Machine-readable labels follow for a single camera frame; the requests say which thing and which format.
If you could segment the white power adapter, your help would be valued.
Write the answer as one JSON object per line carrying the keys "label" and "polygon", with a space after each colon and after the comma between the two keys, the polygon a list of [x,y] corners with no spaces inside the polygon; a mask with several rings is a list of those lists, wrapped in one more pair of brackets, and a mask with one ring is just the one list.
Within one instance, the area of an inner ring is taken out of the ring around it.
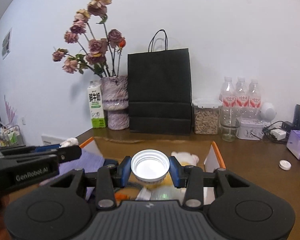
{"label": "white power adapter", "polygon": [[279,129],[279,128],[276,128],[276,129],[272,129],[270,131],[270,134],[277,140],[277,141],[281,141],[281,140],[284,140],[286,138],[286,134],[287,132],[282,130],[282,129]]}

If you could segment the red cardboard pumpkin box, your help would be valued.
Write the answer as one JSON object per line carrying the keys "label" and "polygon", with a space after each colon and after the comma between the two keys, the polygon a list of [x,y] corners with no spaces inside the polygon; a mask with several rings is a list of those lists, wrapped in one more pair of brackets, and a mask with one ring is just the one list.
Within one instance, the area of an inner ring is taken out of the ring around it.
{"label": "red cardboard pumpkin box", "polygon": [[[205,172],[213,172],[217,168],[225,168],[225,163],[214,141],[189,141],[189,140],[130,140],[119,141],[107,138],[91,137],[82,144],[82,149],[99,154],[104,159],[114,159],[122,161],[127,155],[133,156],[141,150],[158,150],[168,157],[172,152],[187,152],[199,157],[197,166]],[[144,184],[136,179],[134,175],[130,176],[131,183],[142,185],[141,189],[137,186],[127,186],[118,192],[129,194],[132,200],[150,200],[151,192]]]}

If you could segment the water bottle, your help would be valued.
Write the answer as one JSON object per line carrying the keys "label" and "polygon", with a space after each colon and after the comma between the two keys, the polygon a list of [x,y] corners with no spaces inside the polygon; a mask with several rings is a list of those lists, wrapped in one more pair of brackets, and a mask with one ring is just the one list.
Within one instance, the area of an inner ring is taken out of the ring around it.
{"label": "water bottle", "polygon": [[226,76],[224,78],[219,99],[222,102],[221,124],[232,126],[232,121],[235,118],[236,95],[231,77]]}
{"label": "water bottle", "polygon": [[244,77],[238,77],[235,87],[235,95],[238,114],[241,118],[243,118],[249,105],[248,88]]}
{"label": "water bottle", "polygon": [[252,79],[248,90],[249,118],[256,119],[261,107],[261,92],[256,79]]}

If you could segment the left water bottle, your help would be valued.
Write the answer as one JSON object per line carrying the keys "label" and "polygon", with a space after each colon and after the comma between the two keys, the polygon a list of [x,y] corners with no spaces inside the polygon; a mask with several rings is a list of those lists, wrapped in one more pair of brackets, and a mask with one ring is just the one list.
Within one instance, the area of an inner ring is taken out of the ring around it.
{"label": "left water bottle", "polygon": [[222,102],[221,124],[232,126],[232,121],[235,118],[236,95],[231,77],[226,76],[224,78],[219,99]]}

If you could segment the middle water bottle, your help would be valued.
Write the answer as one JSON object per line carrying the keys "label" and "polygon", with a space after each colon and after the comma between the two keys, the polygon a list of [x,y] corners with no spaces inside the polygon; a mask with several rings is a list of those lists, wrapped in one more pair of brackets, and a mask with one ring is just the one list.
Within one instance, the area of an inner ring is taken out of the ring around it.
{"label": "middle water bottle", "polygon": [[244,77],[238,77],[235,87],[235,95],[238,114],[241,118],[243,118],[249,105],[248,88]]}

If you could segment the purple woven cloth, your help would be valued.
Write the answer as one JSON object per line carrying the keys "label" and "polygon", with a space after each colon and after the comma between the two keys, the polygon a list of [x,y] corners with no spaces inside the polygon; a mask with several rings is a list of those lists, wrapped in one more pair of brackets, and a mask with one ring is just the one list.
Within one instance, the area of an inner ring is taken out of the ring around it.
{"label": "purple woven cloth", "polygon": [[101,155],[82,149],[82,155],[79,159],[60,164],[59,175],[47,179],[45,181],[42,181],[39,185],[43,186],[48,182],[60,177],[61,175],[66,174],[67,172],[73,169],[77,169],[77,170],[84,169],[85,173],[97,172],[98,169],[104,165],[104,161],[105,159]]}

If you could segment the white plastic jar lid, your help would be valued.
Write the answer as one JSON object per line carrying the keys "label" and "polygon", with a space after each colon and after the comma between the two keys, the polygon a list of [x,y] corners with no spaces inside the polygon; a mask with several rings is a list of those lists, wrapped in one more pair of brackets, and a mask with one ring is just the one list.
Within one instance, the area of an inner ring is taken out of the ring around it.
{"label": "white plastic jar lid", "polygon": [[167,155],[158,150],[142,150],[132,157],[130,168],[137,180],[156,184],[165,179],[170,161]]}

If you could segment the white round speaker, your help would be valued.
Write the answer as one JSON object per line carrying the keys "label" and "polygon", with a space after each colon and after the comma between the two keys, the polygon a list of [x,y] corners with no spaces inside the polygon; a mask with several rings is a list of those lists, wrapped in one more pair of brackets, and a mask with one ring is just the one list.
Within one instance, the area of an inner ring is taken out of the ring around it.
{"label": "white round speaker", "polygon": [[260,118],[266,122],[272,122],[276,117],[276,110],[272,103],[264,102],[260,110]]}

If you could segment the white patterned tin box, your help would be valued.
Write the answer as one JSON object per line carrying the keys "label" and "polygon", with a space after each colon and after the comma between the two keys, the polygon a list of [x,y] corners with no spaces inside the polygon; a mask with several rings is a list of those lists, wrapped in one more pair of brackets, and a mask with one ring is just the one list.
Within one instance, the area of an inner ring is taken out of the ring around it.
{"label": "white patterned tin box", "polygon": [[262,140],[264,124],[257,119],[241,119],[237,138],[241,140]]}

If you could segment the yellow white plush toy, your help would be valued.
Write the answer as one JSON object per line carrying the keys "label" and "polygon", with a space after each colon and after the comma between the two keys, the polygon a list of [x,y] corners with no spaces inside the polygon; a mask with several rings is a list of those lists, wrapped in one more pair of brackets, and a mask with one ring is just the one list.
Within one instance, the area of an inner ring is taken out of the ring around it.
{"label": "yellow white plush toy", "polygon": [[[181,166],[197,166],[199,163],[199,157],[195,154],[187,152],[172,152],[171,156],[174,156]],[[146,188],[151,192],[150,200],[179,200],[180,204],[184,200],[185,188],[175,188],[173,181],[169,173],[163,181],[157,184],[148,184]]]}

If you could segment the empty clear glass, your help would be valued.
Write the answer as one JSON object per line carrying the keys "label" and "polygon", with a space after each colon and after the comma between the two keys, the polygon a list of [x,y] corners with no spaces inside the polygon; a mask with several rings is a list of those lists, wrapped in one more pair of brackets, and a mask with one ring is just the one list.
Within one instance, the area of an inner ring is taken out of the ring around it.
{"label": "empty clear glass", "polygon": [[232,142],[237,138],[240,122],[236,120],[231,124],[221,124],[221,138],[224,141]]}

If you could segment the small white tissue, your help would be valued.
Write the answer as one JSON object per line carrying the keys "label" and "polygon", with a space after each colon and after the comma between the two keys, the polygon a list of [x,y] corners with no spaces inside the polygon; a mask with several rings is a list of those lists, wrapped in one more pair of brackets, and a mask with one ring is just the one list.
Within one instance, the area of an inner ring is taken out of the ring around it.
{"label": "small white tissue", "polygon": [[76,138],[68,138],[65,141],[60,143],[60,148],[62,147],[70,147],[78,145],[78,140]]}

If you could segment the clear pellet storage container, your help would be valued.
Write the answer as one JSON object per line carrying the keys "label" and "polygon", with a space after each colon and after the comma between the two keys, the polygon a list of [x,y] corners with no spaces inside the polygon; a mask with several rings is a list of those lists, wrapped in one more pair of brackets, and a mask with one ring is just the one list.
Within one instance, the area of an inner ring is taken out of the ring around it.
{"label": "clear pellet storage container", "polygon": [[222,103],[218,99],[194,99],[194,132],[202,135],[215,135],[219,130]]}

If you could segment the orange dried flower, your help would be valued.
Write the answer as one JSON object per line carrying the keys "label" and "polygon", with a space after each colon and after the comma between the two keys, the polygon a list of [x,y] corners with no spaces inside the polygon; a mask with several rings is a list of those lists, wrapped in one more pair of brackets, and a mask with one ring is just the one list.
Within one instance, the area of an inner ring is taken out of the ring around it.
{"label": "orange dried flower", "polygon": [[116,192],[115,193],[115,199],[116,199],[117,202],[121,202],[123,200],[132,200],[133,197],[129,194]]}

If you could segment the black paper shopping bag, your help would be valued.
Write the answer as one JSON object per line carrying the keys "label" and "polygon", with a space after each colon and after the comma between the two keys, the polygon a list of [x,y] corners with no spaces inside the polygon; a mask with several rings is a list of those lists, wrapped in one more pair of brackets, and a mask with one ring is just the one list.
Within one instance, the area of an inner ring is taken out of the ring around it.
{"label": "black paper shopping bag", "polygon": [[187,48],[128,55],[128,114],[131,132],[189,135],[192,127],[192,86]]}

